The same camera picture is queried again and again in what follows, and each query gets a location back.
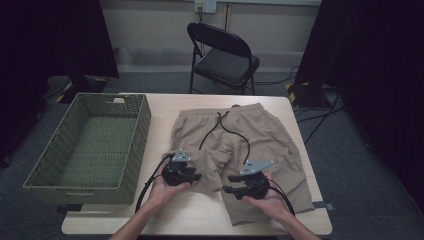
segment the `human hand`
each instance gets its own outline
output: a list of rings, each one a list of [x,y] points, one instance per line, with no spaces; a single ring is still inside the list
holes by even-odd
[[[269,180],[272,180],[271,174],[266,173],[265,177]],[[275,183],[270,181],[271,187],[276,188]],[[249,196],[244,196],[243,201],[249,203],[250,205],[257,207],[262,210],[268,217],[278,220],[281,217],[290,214],[287,206],[283,202],[283,198],[274,190],[269,189],[264,198],[256,200]]]
[[[157,209],[164,207],[177,193],[191,186],[188,182],[181,183],[178,186],[167,185],[163,177],[160,175],[164,167],[165,165],[163,164],[156,173],[155,180],[152,184],[152,190],[150,191],[149,198],[147,199],[147,202],[153,203]]]

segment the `wicker basket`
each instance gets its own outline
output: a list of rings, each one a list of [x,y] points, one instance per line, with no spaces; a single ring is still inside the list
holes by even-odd
[[[145,95],[79,93],[23,187],[50,203],[131,204],[150,119]]]

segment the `white table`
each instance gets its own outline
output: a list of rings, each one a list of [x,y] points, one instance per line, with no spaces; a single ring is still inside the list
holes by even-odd
[[[193,95],[193,94],[146,94],[152,112],[149,136],[144,152],[136,197],[132,205],[83,205],[80,212],[68,212],[62,231],[70,235],[113,234],[134,214],[135,204],[144,183],[171,145],[171,130],[181,110],[196,108],[228,108],[234,104],[261,103],[278,117],[296,143],[312,201],[322,201],[321,192],[303,144],[290,102],[284,97]],[[297,214],[296,217],[312,232],[328,235],[332,231],[325,208]],[[154,218],[141,235],[198,235],[198,236],[270,236],[287,234],[273,220],[233,227],[221,198],[221,193],[203,195],[183,192],[177,195]]]

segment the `wall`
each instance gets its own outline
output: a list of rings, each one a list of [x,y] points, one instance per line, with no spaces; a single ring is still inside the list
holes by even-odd
[[[191,54],[186,27],[199,20],[193,1],[104,0],[101,4],[114,48],[153,55]],[[203,14],[203,22],[227,27],[264,60],[261,66],[272,67],[290,58],[300,61],[317,12],[318,6],[218,2],[217,13]]]

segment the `khaki shorts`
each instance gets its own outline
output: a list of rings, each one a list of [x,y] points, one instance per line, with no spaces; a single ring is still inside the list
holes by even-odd
[[[180,112],[172,130],[171,151],[183,149],[191,158],[190,164],[196,167],[196,173],[202,174],[200,181],[193,183],[192,191],[205,194],[221,191],[233,225],[268,219],[259,209],[221,190],[224,185],[235,186],[227,177],[239,175],[249,151],[246,140],[227,132],[218,124],[219,120],[225,129],[248,140],[249,160],[274,161],[263,172],[272,174],[295,212],[314,209],[296,145],[280,120],[260,103]]]

